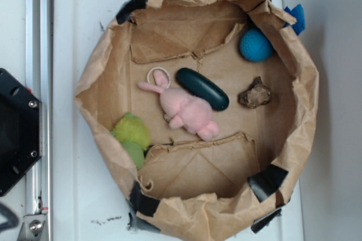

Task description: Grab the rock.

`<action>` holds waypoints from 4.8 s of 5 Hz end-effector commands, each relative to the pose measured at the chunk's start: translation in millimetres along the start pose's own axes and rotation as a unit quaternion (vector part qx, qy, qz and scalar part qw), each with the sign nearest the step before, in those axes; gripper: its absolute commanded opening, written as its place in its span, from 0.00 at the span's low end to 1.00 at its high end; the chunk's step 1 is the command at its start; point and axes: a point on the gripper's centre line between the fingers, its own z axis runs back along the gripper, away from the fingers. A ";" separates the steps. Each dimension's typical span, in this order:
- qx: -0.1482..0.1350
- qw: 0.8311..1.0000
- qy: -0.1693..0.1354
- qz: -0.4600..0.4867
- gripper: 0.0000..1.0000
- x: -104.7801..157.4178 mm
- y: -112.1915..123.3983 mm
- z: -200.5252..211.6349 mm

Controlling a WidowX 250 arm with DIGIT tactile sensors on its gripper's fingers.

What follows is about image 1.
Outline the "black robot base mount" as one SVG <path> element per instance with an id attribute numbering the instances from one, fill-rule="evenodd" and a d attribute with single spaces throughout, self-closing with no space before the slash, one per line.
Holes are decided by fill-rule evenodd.
<path id="1" fill-rule="evenodd" d="M 41 102 L 1 69 L 1 196 L 41 157 Z"/>

